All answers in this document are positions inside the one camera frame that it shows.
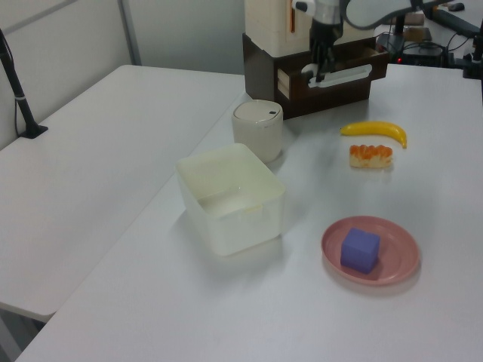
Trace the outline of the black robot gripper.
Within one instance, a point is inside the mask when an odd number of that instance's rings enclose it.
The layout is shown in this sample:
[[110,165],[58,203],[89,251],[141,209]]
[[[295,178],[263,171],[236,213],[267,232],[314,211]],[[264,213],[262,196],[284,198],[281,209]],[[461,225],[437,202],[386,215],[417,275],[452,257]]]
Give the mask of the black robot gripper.
[[312,19],[309,32],[309,48],[314,51],[314,63],[316,64],[315,80],[320,82],[325,73],[335,70],[335,57],[333,46],[336,40],[342,37],[342,22],[326,24]]

